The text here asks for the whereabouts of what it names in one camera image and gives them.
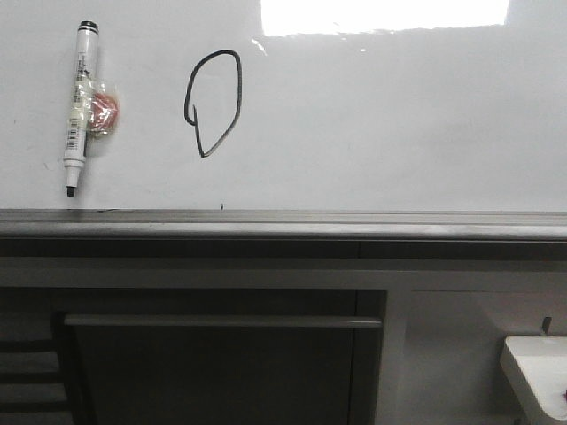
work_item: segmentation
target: black ink line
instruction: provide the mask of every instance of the black ink line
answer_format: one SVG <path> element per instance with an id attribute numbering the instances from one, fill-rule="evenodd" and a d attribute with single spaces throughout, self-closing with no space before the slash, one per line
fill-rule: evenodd
<path id="1" fill-rule="evenodd" d="M 193 83 L 195 82 L 195 78 L 197 77 L 197 73 L 199 69 L 201 69 L 201 67 L 204 64 L 206 64 L 209 60 L 214 59 L 220 55 L 230 55 L 234 58 L 235 62 L 237 63 L 237 75 L 238 75 L 237 110 L 234 114 L 234 118 L 232 119 L 232 122 L 230 122 L 229 127 L 222 134 L 221 138 L 217 140 L 217 142 L 213 145 L 211 149 L 205 152 L 203 151 L 203 145 L 201 143 L 201 135 L 198 129 L 197 107 L 195 105 L 193 105 L 193 119 L 191 119 L 191 117 L 189 116 L 190 96 L 191 96 L 191 91 L 193 90 Z M 215 53 L 211 53 L 210 55 L 202 58 L 193 69 L 193 72 L 191 73 L 191 76 L 189 78 L 189 84 L 187 84 L 187 93 L 185 94 L 185 106 L 183 109 L 185 120 L 195 128 L 195 137 L 197 139 L 198 153 L 201 156 L 201 158 L 206 158 L 210 156 L 216 150 L 216 148 L 218 148 L 221 145 L 221 143 L 224 141 L 227 135 L 229 135 L 230 131 L 232 131 L 234 126 L 237 124 L 238 118 L 240 117 L 241 105 L 242 105 L 242 64 L 240 62 L 240 56 L 238 55 L 238 53 L 236 53 L 233 50 L 218 50 Z"/>

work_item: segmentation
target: white surface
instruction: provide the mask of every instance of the white surface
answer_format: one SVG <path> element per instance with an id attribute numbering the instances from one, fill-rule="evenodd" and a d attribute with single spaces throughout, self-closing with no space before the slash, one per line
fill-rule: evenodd
<path id="1" fill-rule="evenodd" d="M 534 425 L 567 424 L 567 337 L 509 336 L 501 364 Z"/>
<path id="2" fill-rule="evenodd" d="M 3 0 L 0 208 L 567 210 L 567 2 L 511 0 L 503 24 L 500 0 L 451 2 L 464 15 L 440 0 L 374 3 L 305 1 L 303 31 L 343 32 L 275 36 L 298 30 L 284 1 Z M 67 199 L 85 19 L 122 115 Z M 193 66 L 220 49 L 242 57 L 242 114 L 202 159 L 183 100 Z M 231 60 L 198 76 L 205 144 L 234 113 Z"/>

